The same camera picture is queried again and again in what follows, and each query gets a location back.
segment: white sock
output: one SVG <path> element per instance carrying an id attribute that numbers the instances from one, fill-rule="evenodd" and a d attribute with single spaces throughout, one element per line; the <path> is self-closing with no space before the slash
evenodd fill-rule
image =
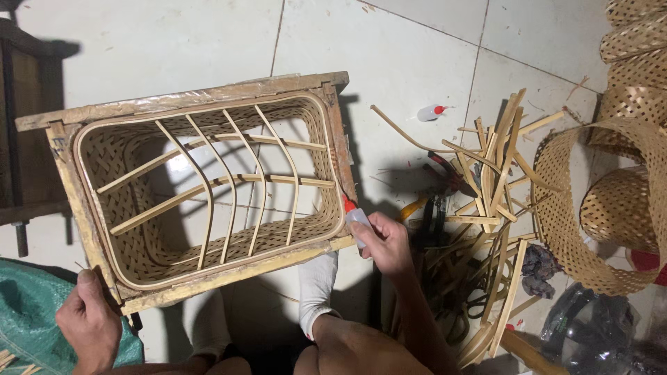
<path id="1" fill-rule="evenodd" d="M 338 252 L 330 252 L 300 264 L 299 285 L 299 325 L 309 340 L 315 341 L 313 323 L 322 314 L 342 318 L 329 307 L 331 291 L 334 289 L 338 271 Z"/>
<path id="2" fill-rule="evenodd" d="M 192 343 L 192 355 L 211 354 L 219 360 L 227 345 L 231 344 L 220 289 L 209 290 L 185 301 L 183 315 L 193 322 L 186 327 Z"/>

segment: tile grout line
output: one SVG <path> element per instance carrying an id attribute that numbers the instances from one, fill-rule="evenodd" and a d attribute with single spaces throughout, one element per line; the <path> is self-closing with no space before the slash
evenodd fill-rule
<path id="1" fill-rule="evenodd" d="M 283 13 L 285 12 L 285 0 L 280 7 L 280 18 L 278 19 L 278 32 L 275 34 L 275 45 L 273 46 L 273 59 L 271 60 L 271 73 L 269 77 L 273 77 L 273 66 L 275 65 L 275 53 L 278 50 L 278 39 L 280 39 L 280 29 L 283 27 Z"/>
<path id="2" fill-rule="evenodd" d="M 477 56 L 475 56 L 475 66 L 472 68 L 472 80 L 470 82 L 470 92 L 468 93 L 468 104 L 466 105 L 466 115 L 463 119 L 463 127 L 468 125 L 468 111 L 470 110 L 470 101 L 472 100 L 472 89 L 475 87 L 475 74 L 477 73 L 477 62 L 480 60 L 480 50 L 482 49 L 482 38 L 484 37 L 484 28 L 486 27 L 486 15 L 489 13 L 489 2 L 486 0 L 486 10 L 484 11 L 484 22 L 482 22 L 482 32 L 480 33 L 480 44 L 477 46 Z M 461 134 L 459 146 L 463 147 L 464 134 Z"/>
<path id="3" fill-rule="evenodd" d="M 467 40 L 465 40 L 465 39 L 459 38 L 459 37 L 457 37 L 457 36 L 455 36 L 455 35 L 446 33 L 445 31 L 436 29 L 435 27 L 432 27 L 432 26 L 426 25 L 426 24 L 424 24 L 424 23 L 421 23 L 421 22 L 419 22 L 419 21 L 415 21 L 415 20 L 413 20 L 413 19 L 407 18 L 407 17 L 404 16 L 404 15 L 400 15 L 400 14 L 398 14 L 398 13 L 394 13 L 394 12 L 392 12 L 392 11 L 390 11 L 390 10 L 384 9 L 383 7 L 378 7 L 377 5 L 373 5 L 372 3 L 369 3 L 369 2 L 367 2 L 367 1 L 365 1 L 365 0 L 356 0 L 356 1 L 359 2 L 359 3 L 366 4 L 366 5 L 371 5 L 372 7 L 378 8 L 378 9 L 380 9 L 380 10 L 382 10 L 382 11 L 385 11 L 385 12 L 387 12 L 387 13 L 389 13 L 389 14 L 395 15 L 395 16 L 397 16 L 397 17 L 401 17 L 402 19 L 407 19 L 408 21 L 417 23 L 418 25 L 427 27 L 427 28 L 429 28 L 429 29 L 431 29 L 431 30 L 438 31 L 438 32 L 440 32 L 440 33 L 443 33 L 444 35 L 449 36 L 449 37 L 453 37 L 453 38 L 458 39 L 458 40 L 460 40 L 460 41 L 464 41 L 464 42 L 466 42 L 466 43 L 468 43 L 468 44 L 472 44 L 472 45 L 474 45 L 474 46 L 476 46 L 476 47 L 485 49 L 486 51 L 493 52 L 493 53 L 495 53 L 496 55 L 501 55 L 502 57 L 508 58 L 508 59 L 510 59 L 510 60 L 512 60 L 512 61 L 516 61 L 516 62 L 518 62 L 518 63 L 521 63 L 521 64 L 525 65 L 525 66 L 531 67 L 531 68 L 533 68 L 533 69 L 537 69 L 538 71 L 541 71 L 542 73 L 547 73 L 548 75 L 554 76 L 554 77 L 556 77 L 556 78 L 560 78 L 560 79 L 562 79 L 562 80 L 564 80 L 564 81 L 567 81 L 568 83 L 571 83 L 571 84 L 573 84 L 573 85 L 578 85 L 578 84 L 579 84 L 579 83 L 576 83 L 576 82 L 572 82 L 572 81 L 570 81 L 569 79 L 560 77 L 559 75 L 550 73 L 550 72 L 548 72 L 548 71 L 546 71 L 546 70 L 540 69 L 540 68 L 538 68 L 538 67 L 534 67 L 533 65 L 530 65 L 530 64 L 528 64 L 528 63 L 524 63 L 523 61 L 514 59 L 513 57 L 509 57 L 509 56 L 507 56 L 507 55 L 504 55 L 504 54 L 502 54 L 502 53 L 500 53 L 500 52 L 495 52 L 495 51 L 493 51 L 493 50 L 491 50 L 491 49 L 488 49 L 488 48 L 486 48 L 486 47 L 482 47 L 482 38 L 481 38 L 481 37 L 480 37 L 480 43 L 479 43 L 479 44 L 475 44 L 475 43 L 469 42 L 469 41 L 467 41 Z M 482 25 L 482 35 L 484 34 L 484 27 L 486 26 L 486 16 L 487 16 L 487 14 L 488 14 L 488 11 L 489 11 L 489 1 L 487 1 L 487 3 L 486 3 L 486 11 L 485 11 L 485 13 L 484 13 L 484 24 Z M 593 90 L 593 89 L 590 89 L 590 88 L 588 88 L 588 87 L 586 87 L 586 86 L 580 86 L 580 87 L 583 88 L 583 89 L 587 89 L 587 90 L 589 90 L 589 91 L 592 91 L 592 92 L 594 92 L 594 93 L 598 93 L 597 91 L 595 91 L 595 90 Z"/>
<path id="4" fill-rule="evenodd" d="M 551 75 L 552 77 L 560 78 L 560 79 L 562 79 L 562 80 L 565 81 L 565 82 L 571 83 L 572 85 L 579 85 L 579 83 L 572 82 L 572 81 L 570 81 L 570 80 L 567 79 L 567 78 L 563 78 L 563 77 L 560 77 L 559 75 L 550 73 L 550 72 L 548 72 L 548 71 L 546 71 L 546 70 L 544 70 L 544 69 L 540 69 L 540 68 L 538 68 L 538 67 L 534 67 L 533 65 L 530 65 L 530 64 L 528 64 L 528 63 L 524 63 L 523 61 L 514 59 L 513 57 L 509 57 L 509 56 L 507 56 L 507 55 L 503 55 L 502 53 L 500 53 L 500 52 L 496 52 L 496 51 L 494 51 L 494 50 L 492 50 L 492 49 L 488 49 L 488 48 L 486 48 L 486 47 L 482 47 L 481 45 L 480 45 L 480 48 L 483 49 L 483 50 L 485 50 L 485 51 L 489 51 L 489 52 L 491 52 L 491 53 L 495 53 L 496 55 L 505 57 L 506 59 L 510 59 L 510 60 L 512 60 L 512 61 L 516 61 L 516 62 L 518 62 L 518 63 L 520 63 L 520 64 L 522 64 L 522 65 L 525 65 L 525 66 L 527 66 L 527 67 L 531 67 L 531 68 L 533 68 L 533 69 L 535 69 L 535 70 L 541 71 L 542 73 L 546 73 L 546 74 L 548 74 L 548 75 Z M 586 86 L 579 86 L 579 87 L 581 87 L 582 89 L 587 89 L 588 91 L 591 91 L 592 93 L 595 93 L 595 94 L 601 94 L 601 93 L 598 93 L 597 91 L 595 91 L 595 90 L 593 90 L 593 89 L 589 89 L 589 88 L 586 87 Z"/>
<path id="5" fill-rule="evenodd" d="M 431 30 L 435 30 L 435 31 L 437 31 L 438 33 L 443 33 L 444 35 L 447 35 L 447 36 L 449 36 L 449 37 L 453 37 L 454 39 L 458 39 L 458 40 L 460 40 L 460 41 L 464 41 L 464 42 L 466 42 L 466 43 L 468 43 L 468 44 L 472 44 L 472 45 L 477 46 L 475 43 L 469 42 L 469 41 L 467 41 L 467 40 L 465 40 L 465 39 L 462 39 L 462 38 L 460 38 L 460 37 L 457 37 L 457 36 L 455 36 L 455 35 L 446 33 L 445 31 L 442 31 L 442 30 L 440 30 L 440 29 L 436 29 L 435 27 L 426 25 L 425 23 L 421 23 L 421 22 L 419 22 L 419 21 L 415 21 L 415 20 L 413 20 L 413 19 L 411 19 L 411 18 L 407 18 L 407 17 L 404 16 L 404 15 L 400 15 L 400 14 L 398 14 L 398 13 L 394 13 L 394 12 L 388 10 L 388 9 L 384 9 L 383 7 L 378 7 L 377 5 L 371 4 L 371 3 L 367 2 L 367 1 L 364 1 L 364 0 L 356 0 L 356 1 L 359 2 L 359 3 L 362 3 L 362 4 L 370 5 L 370 6 L 372 6 L 373 8 L 378 8 L 378 9 L 381 10 L 381 11 L 385 11 L 385 12 L 387 12 L 387 13 L 389 13 L 389 14 L 393 14 L 393 15 L 395 15 L 395 16 L 397 16 L 397 17 L 401 17 L 402 19 L 407 19 L 408 21 L 414 22 L 414 23 L 416 23 L 416 24 L 418 24 L 418 25 L 421 25 L 421 26 L 424 26 L 424 27 L 428 27 L 428 28 L 431 29 Z"/>

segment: squeeze bottle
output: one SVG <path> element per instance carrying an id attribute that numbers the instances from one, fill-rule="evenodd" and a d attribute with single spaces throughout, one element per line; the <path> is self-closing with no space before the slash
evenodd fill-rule
<path id="1" fill-rule="evenodd" d="M 426 108 L 421 108 L 417 112 L 417 118 L 419 121 L 431 121 L 433 119 L 437 119 L 442 114 L 442 112 L 445 112 L 445 109 L 447 108 L 449 107 L 443 107 L 442 105 L 438 104 L 429 105 Z"/>
<path id="2" fill-rule="evenodd" d="M 345 212 L 347 212 L 345 214 L 345 223 L 347 223 L 348 226 L 352 222 L 359 222 L 359 223 L 373 229 L 373 227 L 371 226 L 371 223 L 368 221 L 368 218 L 366 217 L 366 214 L 364 213 L 364 211 L 361 208 L 357 208 L 357 206 L 355 206 L 354 202 L 350 201 L 345 194 L 343 194 L 343 202 L 345 202 Z M 355 238 L 355 240 L 357 241 L 357 247 L 359 249 L 362 249 L 362 248 L 366 247 L 366 244 L 359 241 L 358 238 Z"/>

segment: red bottle cap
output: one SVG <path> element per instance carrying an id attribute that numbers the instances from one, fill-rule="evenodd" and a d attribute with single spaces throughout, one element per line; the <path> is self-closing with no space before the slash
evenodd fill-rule
<path id="1" fill-rule="evenodd" d="M 349 200 L 345 194 L 343 194 L 343 202 L 345 203 L 346 213 L 357 208 L 357 205 L 355 205 L 353 201 Z"/>

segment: bamboo basket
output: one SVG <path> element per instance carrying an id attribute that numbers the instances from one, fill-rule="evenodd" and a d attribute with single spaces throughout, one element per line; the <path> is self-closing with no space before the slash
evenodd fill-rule
<path id="1" fill-rule="evenodd" d="M 309 141 L 278 137 L 270 122 L 301 119 Z M 306 91 L 276 95 L 271 99 L 232 101 L 188 107 L 154 115 L 129 115 L 94 121 L 78 132 L 73 142 L 73 162 L 83 186 L 107 259 L 115 277 L 134 290 L 154 290 L 182 283 L 200 276 L 242 268 L 266 261 L 297 247 L 328 240 L 344 226 L 341 188 L 336 179 L 327 134 L 327 111 L 320 98 Z M 249 135 L 249 129 L 266 126 L 269 135 Z M 199 135 L 195 141 L 181 144 L 178 136 Z M 139 151 L 155 139 L 168 139 L 175 149 L 148 162 L 140 163 Z M 256 174 L 231 174 L 212 143 L 234 142 L 245 146 L 257 166 Z M 280 147 L 287 157 L 292 175 L 265 175 L 250 143 L 269 143 Z M 216 162 L 226 174 L 207 180 L 188 150 L 210 147 Z M 315 178 L 299 177 L 289 149 L 308 149 Z M 201 184 L 158 203 L 151 190 L 148 172 L 182 155 L 197 172 Z M 235 185 L 254 181 L 263 194 L 259 218 L 248 229 L 233 227 Z M 261 224 L 268 183 L 295 186 L 291 217 Z M 229 185 L 234 196 L 227 235 L 210 239 L 212 210 L 211 187 Z M 299 186 L 319 188 L 321 205 L 317 213 L 296 218 Z M 161 233 L 159 215 L 198 194 L 205 193 L 208 225 L 202 230 L 200 245 L 186 251 L 170 248 Z"/>

